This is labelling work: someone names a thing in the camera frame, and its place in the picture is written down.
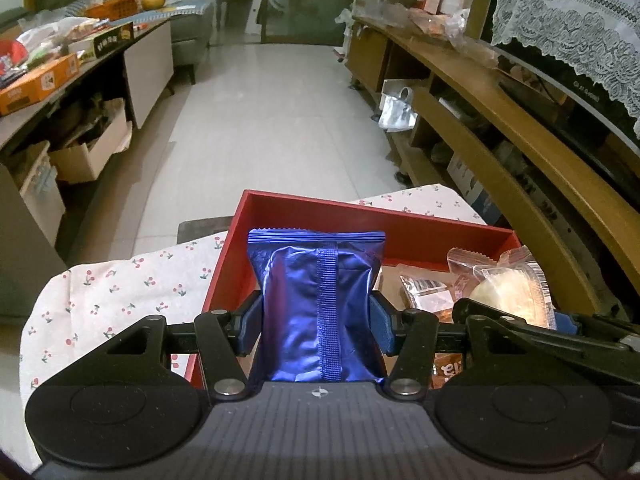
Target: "wooden shelf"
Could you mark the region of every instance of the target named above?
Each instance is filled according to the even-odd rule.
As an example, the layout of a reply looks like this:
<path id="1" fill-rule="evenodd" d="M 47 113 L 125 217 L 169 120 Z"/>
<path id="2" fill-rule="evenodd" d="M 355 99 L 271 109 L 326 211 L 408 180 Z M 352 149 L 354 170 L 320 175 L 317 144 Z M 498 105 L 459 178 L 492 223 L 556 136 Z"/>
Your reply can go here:
<path id="1" fill-rule="evenodd" d="M 414 186 L 444 184 L 456 189 L 456 185 L 444 168 L 438 168 L 433 164 L 421 148 L 415 148 L 409 144 L 411 132 L 396 132 L 388 135 L 402 160 L 401 169 L 409 174 Z"/>
<path id="2" fill-rule="evenodd" d="M 367 20 L 360 21 L 386 34 L 393 42 L 411 53 L 493 123 L 576 208 L 613 254 L 640 294 L 640 214 L 570 148 L 508 97 L 498 86 L 495 71 L 460 56 L 455 50 L 442 44 L 412 38 L 410 33 L 380 27 Z M 431 123 L 431 117 L 425 116 L 425 119 Z M 465 159 L 465 163 L 468 164 L 476 155 L 469 150 L 466 152 L 468 158 Z M 507 193 L 506 188 L 497 191 Z M 498 196 L 492 193 L 492 198 L 498 199 Z M 539 227 L 540 220 L 537 216 L 531 216 L 528 220 L 523 218 L 519 226 L 515 223 L 512 225 L 518 234 L 521 234 L 524 232 L 523 229 L 532 232 Z M 551 250 L 551 245 L 555 243 L 552 244 L 550 241 L 540 240 L 536 245 L 537 247 L 532 246 L 531 249 L 536 249 L 537 253 L 557 252 Z M 566 271 L 559 269 L 559 272 L 562 275 Z M 560 288 L 570 289 L 566 285 Z M 559 292 L 558 289 L 554 288 L 556 294 Z"/>
<path id="3" fill-rule="evenodd" d="M 542 211 L 494 154 L 428 91 L 418 89 L 414 109 L 465 161 L 522 242 L 540 263 L 561 310 L 592 314 L 598 298 L 580 265 Z"/>

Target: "gray sofa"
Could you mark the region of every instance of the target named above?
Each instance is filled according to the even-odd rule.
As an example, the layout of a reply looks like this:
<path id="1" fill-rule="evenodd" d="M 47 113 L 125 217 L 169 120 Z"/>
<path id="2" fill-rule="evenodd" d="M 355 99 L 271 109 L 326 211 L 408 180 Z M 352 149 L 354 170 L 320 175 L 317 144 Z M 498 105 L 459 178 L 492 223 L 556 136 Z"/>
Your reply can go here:
<path id="1" fill-rule="evenodd" d="M 187 14 L 171 17 L 171 42 L 174 66 L 189 70 L 191 84 L 196 84 L 196 65 L 202 60 L 213 31 L 214 6 L 208 3 L 203 14 Z"/>

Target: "red box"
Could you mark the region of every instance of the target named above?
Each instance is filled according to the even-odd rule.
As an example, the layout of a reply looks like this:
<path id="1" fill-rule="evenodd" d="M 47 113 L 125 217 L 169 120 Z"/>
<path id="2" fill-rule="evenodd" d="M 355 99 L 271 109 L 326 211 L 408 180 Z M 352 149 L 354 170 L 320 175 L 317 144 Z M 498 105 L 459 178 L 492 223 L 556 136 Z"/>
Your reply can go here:
<path id="1" fill-rule="evenodd" d="M 226 236 L 203 312 L 217 308 L 235 310 L 255 289 L 254 271 L 246 248 L 249 231 L 257 228 L 298 228 L 329 233 L 384 231 L 383 264 L 407 264 L 444 271 L 449 270 L 447 252 L 453 247 L 486 254 L 494 260 L 498 260 L 504 251 L 520 247 L 518 237 L 508 229 L 246 190 Z M 194 384 L 201 384 L 200 370 L 194 370 L 194 361 L 195 356 L 192 356 L 186 377 Z"/>

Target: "orange basket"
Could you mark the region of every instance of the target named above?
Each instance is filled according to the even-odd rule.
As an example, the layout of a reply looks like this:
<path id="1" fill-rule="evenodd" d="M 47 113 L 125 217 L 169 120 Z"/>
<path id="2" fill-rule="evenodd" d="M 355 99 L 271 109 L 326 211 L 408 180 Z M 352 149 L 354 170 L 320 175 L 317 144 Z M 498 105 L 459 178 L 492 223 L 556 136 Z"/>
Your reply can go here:
<path id="1" fill-rule="evenodd" d="M 119 20 L 138 13 L 138 0 L 106 0 L 103 4 L 89 7 L 84 15 L 99 20 Z"/>

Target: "white lace curtain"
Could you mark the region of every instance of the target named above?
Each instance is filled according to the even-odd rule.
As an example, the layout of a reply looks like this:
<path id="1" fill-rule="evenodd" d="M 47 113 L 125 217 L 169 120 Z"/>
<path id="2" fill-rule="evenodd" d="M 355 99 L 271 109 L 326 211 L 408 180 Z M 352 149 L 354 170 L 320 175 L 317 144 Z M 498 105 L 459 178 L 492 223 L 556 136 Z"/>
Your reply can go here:
<path id="1" fill-rule="evenodd" d="M 640 0 L 498 0 L 492 43 L 513 38 L 601 83 L 640 139 Z"/>

